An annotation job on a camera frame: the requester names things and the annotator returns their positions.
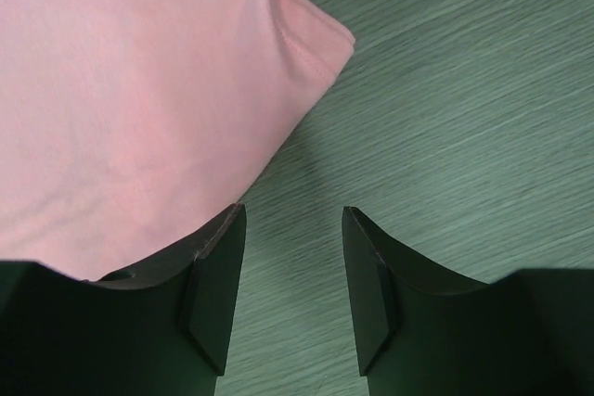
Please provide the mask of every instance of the green wooden surface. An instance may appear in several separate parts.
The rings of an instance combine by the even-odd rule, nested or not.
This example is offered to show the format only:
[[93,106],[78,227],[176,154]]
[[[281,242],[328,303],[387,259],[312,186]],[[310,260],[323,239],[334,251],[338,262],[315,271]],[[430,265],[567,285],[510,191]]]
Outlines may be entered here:
[[459,272],[594,267],[594,0],[313,0],[358,38],[248,193],[217,396],[367,394],[342,206]]

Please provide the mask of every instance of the fabric fold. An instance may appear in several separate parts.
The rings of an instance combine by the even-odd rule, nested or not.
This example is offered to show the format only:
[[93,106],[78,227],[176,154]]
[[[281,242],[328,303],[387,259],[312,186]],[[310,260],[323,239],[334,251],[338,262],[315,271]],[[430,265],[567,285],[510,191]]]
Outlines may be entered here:
[[308,0],[0,0],[0,257],[93,280],[194,232],[353,43]]

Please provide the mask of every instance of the black object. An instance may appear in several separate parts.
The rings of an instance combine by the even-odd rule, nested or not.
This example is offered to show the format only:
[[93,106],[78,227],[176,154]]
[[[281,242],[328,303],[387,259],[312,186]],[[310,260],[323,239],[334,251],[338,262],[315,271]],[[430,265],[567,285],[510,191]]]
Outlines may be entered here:
[[35,262],[0,262],[0,394],[213,395],[245,226],[243,206],[233,205],[94,283]]
[[342,218],[359,371],[370,396],[594,394],[594,271],[487,285]]

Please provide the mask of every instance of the wood grain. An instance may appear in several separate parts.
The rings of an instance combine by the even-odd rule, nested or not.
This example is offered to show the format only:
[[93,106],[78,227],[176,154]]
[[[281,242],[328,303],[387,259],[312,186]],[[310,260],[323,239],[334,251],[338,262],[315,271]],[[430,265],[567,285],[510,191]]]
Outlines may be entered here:
[[358,38],[248,193],[219,396],[367,394],[342,206],[482,280],[594,267],[594,0],[313,0]]

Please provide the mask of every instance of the pink cloth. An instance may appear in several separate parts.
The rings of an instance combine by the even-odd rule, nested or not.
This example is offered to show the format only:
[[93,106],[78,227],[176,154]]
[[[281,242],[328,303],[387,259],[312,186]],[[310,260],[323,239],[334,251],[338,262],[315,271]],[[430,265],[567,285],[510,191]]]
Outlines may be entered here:
[[307,0],[0,0],[0,256],[97,279],[195,231],[353,42]]

